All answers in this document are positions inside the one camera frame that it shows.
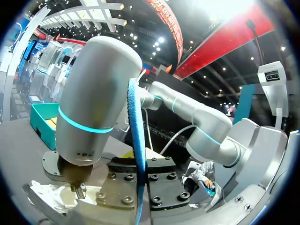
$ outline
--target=ceiling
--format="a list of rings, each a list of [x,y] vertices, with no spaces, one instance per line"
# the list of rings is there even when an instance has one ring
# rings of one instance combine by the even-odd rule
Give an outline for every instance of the ceiling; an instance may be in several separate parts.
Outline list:
[[[93,26],[88,30],[84,26],[80,28],[73,26],[44,31],[52,36],[60,34],[61,37],[84,41],[96,35],[119,38],[134,48],[144,62],[155,67],[159,67],[160,64],[165,66],[172,64],[175,68],[174,65],[177,64],[178,59],[173,36],[167,25],[161,21],[155,11],[146,3],[146,0],[106,0],[106,2],[124,4],[123,10],[110,10],[113,18],[127,21],[125,26],[116,25],[118,32],[111,32],[105,23],[101,23],[101,30],[97,30]],[[207,13],[198,0],[169,0],[166,3],[174,12],[181,28],[184,46],[184,53],[180,61],[182,62],[221,26],[223,20],[216,19]],[[45,5],[51,10],[49,13],[51,15],[67,8],[80,6],[81,3],[79,0],[37,0],[32,2],[27,12],[30,10],[29,13],[35,14],[39,8]],[[137,39],[133,40],[131,34],[137,36]],[[160,37],[164,38],[163,43],[158,42]],[[280,60],[285,65],[285,59],[291,55],[288,41],[277,31],[260,36],[259,44],[264,55],[264,63]],[[256,43],[250,41],[193,73],[183,82],[198,90],[206,98],[211,98],[220,104],[224,102],[236,104],[243,85],[258,83],[257,70],[259,65]]]

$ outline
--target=red sign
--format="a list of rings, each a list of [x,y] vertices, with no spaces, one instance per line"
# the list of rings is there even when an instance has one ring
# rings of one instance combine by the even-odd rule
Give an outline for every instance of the red sign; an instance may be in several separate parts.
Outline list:
[[[36,29],[33,34],[37,37],[39,37],[40,39],[46,39],[46,34],[43,34],[41,31],[39,31],[38,29]]]
[[[177,52],[178,52],[178,62],[182,57],[183,53],[183,38],[180,26],[178,24],[178,21],[171,10],[171,8],[166,4],[164,0],[146,0],[149,5],[151,5],[154,10],[156,11],[156,14],[159,16],[159,18],[169,27],[171,33],[173,34]]]
[[[209,36],[198,48],[178,66],[175,74],[184,79],[202,69],[211,62],[241,47],[254,39],[246,22],[251,20],[258,36],[274,30],[273,24],[258,5],[253,5],[247,12],[235,16]]]

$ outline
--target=white cable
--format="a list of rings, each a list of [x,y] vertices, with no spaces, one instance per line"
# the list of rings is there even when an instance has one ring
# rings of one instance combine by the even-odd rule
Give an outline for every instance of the white cable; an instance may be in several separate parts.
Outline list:
[[[146,73],[146,69],[144,69],[141,74],[137,77],[136,79],[136,85],[139,86],[139,81],[141,79],[141,77]]]
[[[151,141],[151,136],[150,136],[150,129],[149,129],[149,122],[148,122],[148,112],[147,112],[147,109],[144,109],[144,110],[145,110],[145,113],[146,113],[146,123],[147,123],[147,131],[148,131],[150,149],[153,151],[153,146],[152,146],[152,141]]]
[[[166,149],[169,147],[169,145],[172,143],[172,141],[174,141],[175,138],[176,138],[178,135],[180,135],[183,131],[185,131],[185,130],[187,130],[187,129],[190,129],[190,128],[195,128],[195,127],[196,127],[196,125],[189,125],[189,126],[183,128],[183,129],[181,129],[180,131],[178,131],[178,132],[177,132],[177,133],[169,140],[168,144],[164,147],[164,149],[163,149],[159,154],[162,155],[162,154],[166,151]]]

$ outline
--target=person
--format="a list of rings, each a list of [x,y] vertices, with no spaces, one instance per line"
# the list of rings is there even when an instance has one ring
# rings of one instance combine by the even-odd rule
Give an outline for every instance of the person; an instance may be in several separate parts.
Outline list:
[[[199,169],[196,169],[191,175],[188,176],[184,183],[184,189],[192,195],[198,190],[201,182],[205,184],[207,188],[212,188],[212,182],[214,180],[214,162],[204,162]]]

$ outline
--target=teal bin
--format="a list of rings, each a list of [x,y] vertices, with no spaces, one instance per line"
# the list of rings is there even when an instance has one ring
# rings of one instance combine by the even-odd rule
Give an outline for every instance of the teal bin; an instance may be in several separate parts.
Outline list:
[[[37,135],[51,149],[55,150],[55,130],[45,121],[57,117],[59,103],[32,104],[30,124]]]

